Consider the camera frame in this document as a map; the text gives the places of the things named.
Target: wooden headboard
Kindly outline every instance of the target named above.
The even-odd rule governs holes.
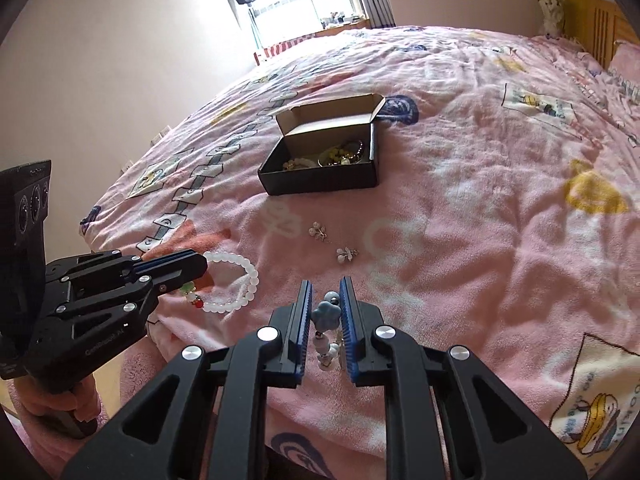
[[[620,8],[606,0],[566,0],[565,33],[577,38],[589,53],[608,68],[618,41],[640,44]]]

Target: open jewelry box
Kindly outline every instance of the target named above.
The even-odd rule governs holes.
[[[277,114],[282,138],[258,170],[266,192],[282,195],[377,186],[378,135],[373,119],[384,103],[382,95],[366,94],[294,106]],[[336,153],[340,149],[346,156]],[[293,164],[296,159],[314,167]],[[296,169],[286,170],[287,163]]]

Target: pillow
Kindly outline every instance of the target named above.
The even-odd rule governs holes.
[[[611,60],[609,72],[618,78],[625,94],[640,104],[640,46],[622,41]]]

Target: camera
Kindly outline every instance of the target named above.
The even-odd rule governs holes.
[[[49,213],[51,161],[0,172],[0,377],[24,375],[45,288],[44,219]]]

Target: black box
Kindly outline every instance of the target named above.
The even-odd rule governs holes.
[[[276,115],[282,138],[258,170],[270,195],[359,189],[378,185],[378,125],[373,122],[385,103],[378,94],[295,106]],[[347,142],[362,142],[354,164],[285,171],[294,158],[318,162],[322,152]]]

